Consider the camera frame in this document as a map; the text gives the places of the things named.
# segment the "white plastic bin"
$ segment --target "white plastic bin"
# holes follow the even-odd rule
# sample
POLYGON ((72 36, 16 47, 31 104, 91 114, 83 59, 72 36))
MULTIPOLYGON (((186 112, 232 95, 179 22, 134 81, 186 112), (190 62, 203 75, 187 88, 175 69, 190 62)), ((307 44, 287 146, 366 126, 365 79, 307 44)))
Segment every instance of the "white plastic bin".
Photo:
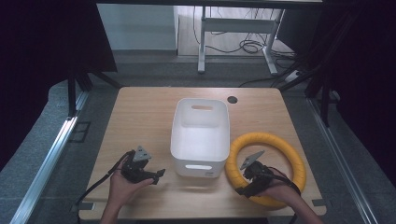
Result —
POLYGON ((218 100, 180 100, 172 127, 171 153, 179 175, 219 176, 230 153, 227 105, 218 100))

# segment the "human hand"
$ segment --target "human hand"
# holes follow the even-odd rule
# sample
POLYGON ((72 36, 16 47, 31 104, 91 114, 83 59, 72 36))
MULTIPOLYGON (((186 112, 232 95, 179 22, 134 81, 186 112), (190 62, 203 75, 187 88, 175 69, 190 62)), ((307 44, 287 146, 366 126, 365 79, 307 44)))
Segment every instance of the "human hand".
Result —
POLYGON ((154 181, 145 179, 139 183, 131 183, 121 174, 121 167, 126 159, 120 163, 117 170, 110 177, 110 190, 108 195, 108 204, 122 207, 132 198, 134 193, 143 187, 146 187, 154 181))
MULTIPOLYGON (((281 173, 275 168, 269 167, 269 169, 274 173, 274 175, 286 177, 285 174, 281 173)), ((257 194, 257 196, 270 196, 283 203, 289 203, 290 200, 296 197, 300 198, 300 195, 294 189, 289 187, 285 182, 278 179, 273 179, 269 184, 269 187, 257 194)))
POLYGON ((134 193, 154 182, 154 179, 145 179, 136 184, 129 182, 123 177, 120 170, 125 161, 126 159, 120 163, 117 170, 110 177, 110 190, 106 208, 100 221, 101 224, 117 223, 119 211, 128 203, 134 193))
MULTIPOLYGON (((283 173, 280 173, 277 169, 269 168, 274 175, 281 175, 286 177, 283 173)), ((285 182, 277 179, 273 179, 269 185, 269 188, 257 194, 257 196, 270 196, 278 201, 281 201, 290 206, 296 215, 301 218, 304 223, 322 224, 322 220, 315 214, 315 212, 308 206, 304 199, 292 188, 289 187, 285 182)))

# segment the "yellow ring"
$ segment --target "yellow ring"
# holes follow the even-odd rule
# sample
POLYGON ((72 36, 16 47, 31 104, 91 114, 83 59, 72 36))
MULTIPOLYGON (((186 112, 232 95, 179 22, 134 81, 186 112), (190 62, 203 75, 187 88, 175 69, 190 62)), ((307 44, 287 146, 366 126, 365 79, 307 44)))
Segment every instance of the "yellow ring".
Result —
MULTIPOLYGON (((297 151, 284 139, 273 135, 271 133, 245 133, 237 137, 231 143, 230 155, 225 163, 225 171, 230 179, 233 187, 244 188, 248 185, 246 179, 239 172, 236 158, 239 151, 248 144, 264 143, 276 147, 288 158, 291 168, 293 170, 294 184, 299 188, 300 192, 303 192, 306 182, 305 166, 297 151)), ((249 198, 254 203, 259 203, 271 209, 279 209, 286 205, 280 201, 277 201, 269 196, 253 196, 249 198)))

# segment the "wall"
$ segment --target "wall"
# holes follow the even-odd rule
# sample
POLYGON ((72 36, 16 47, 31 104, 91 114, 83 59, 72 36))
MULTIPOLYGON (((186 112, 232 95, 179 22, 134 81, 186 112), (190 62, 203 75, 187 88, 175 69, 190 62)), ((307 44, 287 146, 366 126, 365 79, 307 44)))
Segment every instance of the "wall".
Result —
POLYGON ((177 49, 177 7, 97 6, 112 49, 177 49))

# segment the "black curtain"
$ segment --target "black curtain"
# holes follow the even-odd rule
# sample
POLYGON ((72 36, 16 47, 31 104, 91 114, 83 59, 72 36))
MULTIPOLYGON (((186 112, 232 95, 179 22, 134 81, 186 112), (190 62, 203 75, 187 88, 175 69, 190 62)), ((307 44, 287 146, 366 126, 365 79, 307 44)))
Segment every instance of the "black curtain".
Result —
POLYGON ((335 55, 332 88, 340 114, 396 186, 394 9, 390 1, 366 5, 335 55))
POLYGON ((94 2, 9 1, 0 8, 3 169, 40 116, 50 87, 77 70, 117 69, 94 2))

